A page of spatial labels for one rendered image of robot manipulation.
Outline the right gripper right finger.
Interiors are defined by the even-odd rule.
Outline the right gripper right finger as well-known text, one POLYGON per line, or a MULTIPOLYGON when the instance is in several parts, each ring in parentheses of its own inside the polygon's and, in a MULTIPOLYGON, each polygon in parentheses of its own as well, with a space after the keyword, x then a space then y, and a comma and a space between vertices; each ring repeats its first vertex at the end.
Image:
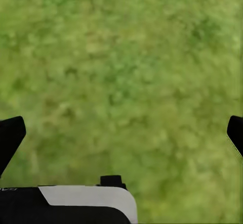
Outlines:
POLYGON ((238 116, 231 116, 227 134, 243 156, 243 118, 238 116))

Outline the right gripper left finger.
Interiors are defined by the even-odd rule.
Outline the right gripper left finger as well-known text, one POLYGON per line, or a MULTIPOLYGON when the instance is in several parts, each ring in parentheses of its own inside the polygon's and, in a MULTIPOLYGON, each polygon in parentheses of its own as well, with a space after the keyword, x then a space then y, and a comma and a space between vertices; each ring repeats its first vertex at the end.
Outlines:
POLYGON ((0 176, 26 135, 23 117, 0 121, 0 176))

